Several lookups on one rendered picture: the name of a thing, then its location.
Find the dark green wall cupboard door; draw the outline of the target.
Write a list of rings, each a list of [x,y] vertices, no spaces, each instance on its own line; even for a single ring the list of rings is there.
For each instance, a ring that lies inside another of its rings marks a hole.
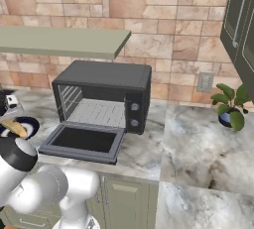
[[[235,68],[254,102],[254,4],[249,8]]]
[[[242,0],[227,0],[227,5],[225,9],[224,19],[223,19],[223,25],[221,29],[220,39],[221,42],[231,59],[231,61],[235,61],[237,50],[240,48],[240,41],[241,41],[241,32],[244,28],[245,18],[247,15],[247,11],[249,8],[250,0],[245,1],[245,5],[243,8],[243,13],[240,21],[240,26],[238,29],[237,34],[237,43],[239,47],[236,49],[232,45],[232,40],[236,28],[236,23],[238,19],[238,15],[240,12]]]

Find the grey-green drawer front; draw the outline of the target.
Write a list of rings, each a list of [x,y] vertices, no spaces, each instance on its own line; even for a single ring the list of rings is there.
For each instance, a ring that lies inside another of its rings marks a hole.
[[[7,206],[3,209],[2,216],[7,219],[8,223],[21,229],[53,229],[55,224],[61,219],[61,211],[57,205],[52,205],[32,213],[23,214]],[[47,225],[44,228],[26,225],[20,223],[20,218],[28,222],[37,221],[38,223],[46,223]]]

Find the grey wall outlet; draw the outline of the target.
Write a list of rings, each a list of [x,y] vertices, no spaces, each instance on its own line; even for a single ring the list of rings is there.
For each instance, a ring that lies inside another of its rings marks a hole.
[[[214,79],[213,72],[201,72],[198,75],[197,92],[209,92]]]

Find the black toaster oven door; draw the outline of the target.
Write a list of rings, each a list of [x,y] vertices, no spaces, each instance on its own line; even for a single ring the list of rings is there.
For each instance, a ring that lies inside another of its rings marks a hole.
[[[60,123],[39,147],[39,153],[115,165],[125,136],[123,128]]]

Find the black toaster oven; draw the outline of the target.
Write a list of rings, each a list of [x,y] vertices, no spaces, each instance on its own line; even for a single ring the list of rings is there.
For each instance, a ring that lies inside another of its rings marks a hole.
[[[145,64],[75,60],[52,82],[60,121],[79,98],[123,102],[126,131],[142,135],[150,106],[152,68]],[[138,111],[131,110],[137,103]],[[139,126],[131,126],[131,120]]]

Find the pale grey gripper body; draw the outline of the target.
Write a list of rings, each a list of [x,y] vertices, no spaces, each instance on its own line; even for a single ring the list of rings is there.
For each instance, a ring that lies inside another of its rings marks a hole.
[[[0,116],[0,120],[10,120],[21,116],[24,113],[24,109],[21,107],[8,109],[3,116]]]

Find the tan baguette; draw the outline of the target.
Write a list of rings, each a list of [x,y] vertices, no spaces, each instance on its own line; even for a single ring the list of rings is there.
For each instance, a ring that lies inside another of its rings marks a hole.
[[[11,133],[16,134],[20,138],[24,139],[28,137],[26,129],[17,121],[3,120],[1,125],[3,126],[2,130],[0,131],[1,137],[7,137]]]

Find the grey-green base cupboard door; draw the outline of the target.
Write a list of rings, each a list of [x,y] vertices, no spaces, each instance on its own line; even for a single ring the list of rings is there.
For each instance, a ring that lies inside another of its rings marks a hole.
[[[101,186],[98,187],[95,195],[87,200],[87,208],[89,213],[99,223],[100,229],[106,229]]]
[[[107,177],[106,229],[155,229],[159,183]]]

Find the dark blue rimmed plate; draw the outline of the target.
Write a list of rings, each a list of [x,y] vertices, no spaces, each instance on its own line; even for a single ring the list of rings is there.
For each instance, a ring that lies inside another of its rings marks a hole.
[[[14,119],[14,121],[17,121],[26,129],[28,137],[25,140],[28,140],[31,137],[35,136],[40,128],[40,123],[35,118],[32,117],[17,117],[16,119]],[[19,136],[13,133],[9,134],[7,137],[20,138]]]

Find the grey toaster oven rack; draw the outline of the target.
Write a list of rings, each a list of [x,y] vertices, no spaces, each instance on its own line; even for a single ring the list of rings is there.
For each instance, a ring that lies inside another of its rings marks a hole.
[[[125,128],[125,104],[83,98],[68,117],[68,121]]]

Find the green plant in blue pot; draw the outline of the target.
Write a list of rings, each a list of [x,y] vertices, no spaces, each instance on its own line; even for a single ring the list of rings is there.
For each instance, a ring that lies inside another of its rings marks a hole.
[[[243,84],[237,90],[224,83],[217,83],[216,87],[221,93],[211,95],[210,99],[213,105],[217,105],[218,121],[234,131],[241,131],[245,125],[244,115],[248,113],[244,105],[251,101],[247,89]]]

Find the thick grey-green wall shelf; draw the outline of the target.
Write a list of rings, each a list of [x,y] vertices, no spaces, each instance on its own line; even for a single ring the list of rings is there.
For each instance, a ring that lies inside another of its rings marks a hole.
[[[7,26],[0,28],[0,53],[116,59],[130,31]]]

